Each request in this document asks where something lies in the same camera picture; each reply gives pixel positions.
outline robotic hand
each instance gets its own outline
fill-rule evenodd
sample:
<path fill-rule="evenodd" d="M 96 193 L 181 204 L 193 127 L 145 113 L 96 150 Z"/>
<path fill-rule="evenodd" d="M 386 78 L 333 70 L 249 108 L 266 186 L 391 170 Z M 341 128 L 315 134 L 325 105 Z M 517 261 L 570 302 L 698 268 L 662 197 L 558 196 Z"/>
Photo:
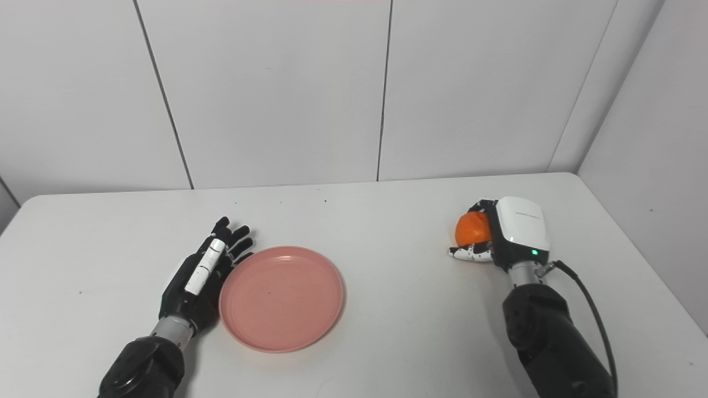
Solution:
<path fill-rule="evenodd" d="M 234 267 L 252 253 L 248 226 L 229 229 L 222 217 L 187 257 L 162 294 L 149 336 L 128 343 L 105 374 L 98 398 L 170 398 L 184 377 L 182 351 L 219 319 L 219 294 Z"/>
<path fill-rule="evenodd" d="M 602 319 L 580 278 L 563 261 L 549 260 L 550 240 L 541 207 L 515 197 L 483 199 L 460 218 L 458 247 L 448 254 L 465 261 L 493 261 L 513 288 L 502 304 L 506 334 L 541 398 L 615 398 L 617 371 Z M 607 351 L 610 373 L 573 325 L 568 304 L 546 284 L 558 268 L 583 291 Z"/>

